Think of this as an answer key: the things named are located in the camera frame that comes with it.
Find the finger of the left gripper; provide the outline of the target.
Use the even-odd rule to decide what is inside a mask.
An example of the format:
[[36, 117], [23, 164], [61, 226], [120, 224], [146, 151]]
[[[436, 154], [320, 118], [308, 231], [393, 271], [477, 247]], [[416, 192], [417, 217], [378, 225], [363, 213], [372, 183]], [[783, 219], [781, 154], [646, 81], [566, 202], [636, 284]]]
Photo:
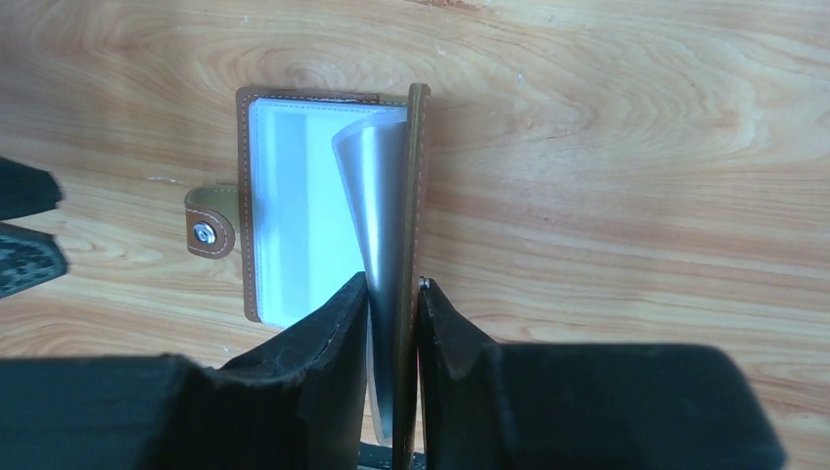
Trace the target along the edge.
[[69, 263], [53, 235], [1, 223], [1, 298], [65, 275]]

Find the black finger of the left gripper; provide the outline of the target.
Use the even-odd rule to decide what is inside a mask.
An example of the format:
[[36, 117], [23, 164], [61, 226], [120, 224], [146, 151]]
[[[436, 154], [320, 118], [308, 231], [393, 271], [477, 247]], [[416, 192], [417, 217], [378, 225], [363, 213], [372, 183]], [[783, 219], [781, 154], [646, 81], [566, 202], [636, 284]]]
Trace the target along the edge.
[[51, 172], [1, 158], [1, 220], [54, 210], [63, 198]]

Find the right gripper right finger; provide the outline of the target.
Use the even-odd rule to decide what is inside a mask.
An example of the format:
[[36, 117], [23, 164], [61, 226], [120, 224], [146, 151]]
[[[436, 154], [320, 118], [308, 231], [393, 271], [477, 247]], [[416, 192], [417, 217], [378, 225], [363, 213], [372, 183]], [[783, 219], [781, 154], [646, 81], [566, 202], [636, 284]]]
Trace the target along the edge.
[[695, 344], [500, 343], [419, 293], [430, 469], [781, 469], [731, 357]]

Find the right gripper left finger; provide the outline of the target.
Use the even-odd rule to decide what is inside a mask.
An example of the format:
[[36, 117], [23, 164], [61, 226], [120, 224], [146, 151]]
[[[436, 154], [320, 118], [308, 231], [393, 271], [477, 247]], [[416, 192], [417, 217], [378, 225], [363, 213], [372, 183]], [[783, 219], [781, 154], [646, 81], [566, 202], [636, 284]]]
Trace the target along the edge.
[[5, 358], [5, 469], [353, 469], [367, 284], [219, 368], [182, 355]]

